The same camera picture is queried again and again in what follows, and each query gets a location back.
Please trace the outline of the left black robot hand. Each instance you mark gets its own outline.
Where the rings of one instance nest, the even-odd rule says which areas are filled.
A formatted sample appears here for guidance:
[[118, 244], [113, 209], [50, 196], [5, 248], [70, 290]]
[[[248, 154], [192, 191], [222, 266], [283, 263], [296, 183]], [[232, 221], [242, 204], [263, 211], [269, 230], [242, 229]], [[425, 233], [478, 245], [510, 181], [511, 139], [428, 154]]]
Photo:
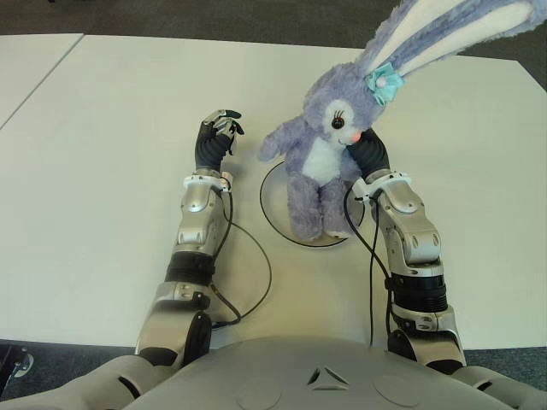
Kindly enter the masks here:
[[241, 116], [237, 111], [221, 109], [214, 111], [201, 122], [195, 144], [197, 170], [221, 171], [223, 158], [232, 153], [236, 136], [244, 135], [244, 130], [238, 123]]

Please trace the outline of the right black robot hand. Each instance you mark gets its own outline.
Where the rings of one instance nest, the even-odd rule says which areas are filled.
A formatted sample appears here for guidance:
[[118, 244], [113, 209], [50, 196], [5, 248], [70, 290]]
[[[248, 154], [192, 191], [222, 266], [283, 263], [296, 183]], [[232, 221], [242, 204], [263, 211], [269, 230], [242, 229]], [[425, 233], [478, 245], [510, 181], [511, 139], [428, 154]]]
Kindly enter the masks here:
[[362, 132], [348, 151], [364, 179], [377, 171], [391, 169], [386, 147], [372, 128]]

